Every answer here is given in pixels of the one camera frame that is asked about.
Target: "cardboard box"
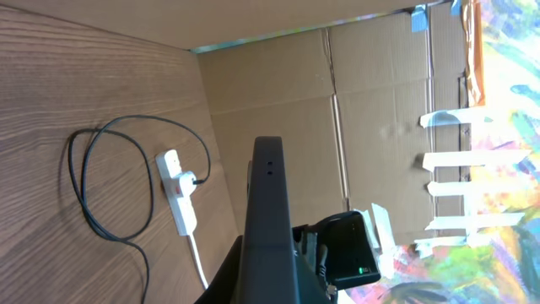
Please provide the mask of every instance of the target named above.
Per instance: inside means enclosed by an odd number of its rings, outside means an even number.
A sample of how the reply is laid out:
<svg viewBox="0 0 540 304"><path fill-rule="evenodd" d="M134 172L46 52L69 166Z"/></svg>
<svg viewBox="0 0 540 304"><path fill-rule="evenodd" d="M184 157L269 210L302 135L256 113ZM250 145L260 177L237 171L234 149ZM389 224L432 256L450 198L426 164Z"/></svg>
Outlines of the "cardboard box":
<svg viewBox="0 0 540 304"><path fill-rule="evenodd" d="M293 225L343 212L332 77L324 30L199 56L219 153L239 227L257 136L281 136Z"/></svg>
<svg viewBox="0 0 540 304"><path fill-rule="evenodd" d="M449 3L429 14L420 32L401 13L199 56L240 230L247 161L261 135L283 136L294 225L344 211L346 197L352 208L386 208L396 242L408 244L435 236L424 230L435 215L462 214L459 198L435 201L425 189L433 179L459 181L459 170L432 176L414 166L422 153L460 149L459 128L419 126L427 112L459 107L465 68L461 19Z"/></svg>

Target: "white power strip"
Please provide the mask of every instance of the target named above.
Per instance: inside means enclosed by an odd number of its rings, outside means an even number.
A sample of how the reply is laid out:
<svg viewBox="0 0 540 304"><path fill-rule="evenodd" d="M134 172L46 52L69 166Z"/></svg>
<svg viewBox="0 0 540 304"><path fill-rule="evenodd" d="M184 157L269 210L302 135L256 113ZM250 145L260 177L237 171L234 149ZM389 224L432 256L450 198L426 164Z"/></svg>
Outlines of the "white power strip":
<svg viewBox="0 0 540 304"><path fill-rule="evenodd" d="M197 227L197 217L190 198L197 187L193 184L197 180L195 174L191 171L182 172L178 153L173 149L159 154L155 161L178 233L190 236Z"/></svg>

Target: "white tape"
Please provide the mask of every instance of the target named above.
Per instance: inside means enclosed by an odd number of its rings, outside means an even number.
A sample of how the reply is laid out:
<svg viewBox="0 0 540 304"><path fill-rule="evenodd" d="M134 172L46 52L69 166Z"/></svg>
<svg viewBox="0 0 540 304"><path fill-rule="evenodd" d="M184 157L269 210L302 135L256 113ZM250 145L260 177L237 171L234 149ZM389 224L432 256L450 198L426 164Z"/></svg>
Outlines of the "white tape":
<svg viewBox="0 0 540 304"><path fill-rule="evenodd" d="M433 248L429 244L418 244L416 251L419 258L427 258L433 254Z"/></svg>
<svg viewBox="0 0 540 304"><path fill-rule="evenodd" d="M345 290L339 290L337 292L337 304L356 304L350 296L348 296Z"/></svg>
<svg viewBox="0 0 540 304"><path fill-rule="evenodd" d="M373 203L371 204L371 208L373 209L377 232L379 232L382 253L393 252L396 242L394 241L394 235L392 234L392 226L390 225L388 211L378 204Z"/></svg>
<svg viewBox="0 0 540 304"><path fill-rule="evenodd" d="M513 226L521 220L524 213L509 214L478 214L470 216L438 216L435 217L425 230L442 229L466 229L470 223L474 223L477 228Z"/></svg>
<svg viewBox="0 0 540 304"><path fill-rule="evenodd" d="M378 259L379 272L382 276L388 279L392 279L396 273L394 268L394 256L391 253L383 253Z"/></svg>
<svg viewBox="0 0 540 304"><path fill-rule="evenodd" d="M516 164L531 153L528 149L476 150L425 153L422 166L428 171L446 166L483 166Z"/></svg>
<svg viewBox="0 0 540 304"><path fill-rule="evenodd" d="M491 236L475 233L467 236L467 245L476 248L481 246L488 246L491 242Z"/></svg>
<svg viewBox="0 0 540 304"><path fill-rule="evenodd" d="M428 192L432 196L468 195L474 193L513 193L529 188L516 180L491 182L430 182Z"/></svg>
<svg viewBox="0 0 540 304"><path fill-rule="evenodd" d="M471 217L476 216L478 214L477 204L483 202L482 196L482 194L478 193L463 195L463 215ZM468 223L467 227L465 227L465 234L467 236L472 236L476 233L478 233L476 223L471 221Z"/></svg>
<svg viewBox="0 0 540 304"><path fill-rule="evenodd" d="M370 238L370 241L371 241L371 246L373 246L373 248L381 247L379 246L379 242L377 241L377 237L375 236L373 223L371 222L370 211L368 210L364 210L364 211L356 210L356 211L360 212L362 214L362 217L364 217L364 223L368 230L367 232L368 232L368 237Z"/></svg>
<svg viewBox="0 0 540 304"><path fill-rule="evenodd" d="M443 236L429 239L414 240L415 244L438 247L438 246L463 246L467 243L465 236Z"/></svg>
<svg viewBox="0 0 540 304"><path fill-rule="evenodd" d="M492 122L484 106L474 106L457 110L434 111L420 117L420 126L423 128L456 125L460 123Z"/></svg>

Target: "black device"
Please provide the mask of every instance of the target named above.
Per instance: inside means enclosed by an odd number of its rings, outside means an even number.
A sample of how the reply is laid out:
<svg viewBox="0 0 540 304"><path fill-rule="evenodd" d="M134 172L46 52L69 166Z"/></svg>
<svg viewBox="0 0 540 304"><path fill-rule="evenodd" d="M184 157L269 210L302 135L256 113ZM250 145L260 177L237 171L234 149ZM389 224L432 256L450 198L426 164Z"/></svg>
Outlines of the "black device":
<svg viewBox="0 0 540 304"><path fill-rule="evenodd" d="M245 234L197 304L328 304L381 278L359 212L291 227L281 138L256 138L248 171Z"/></svg>

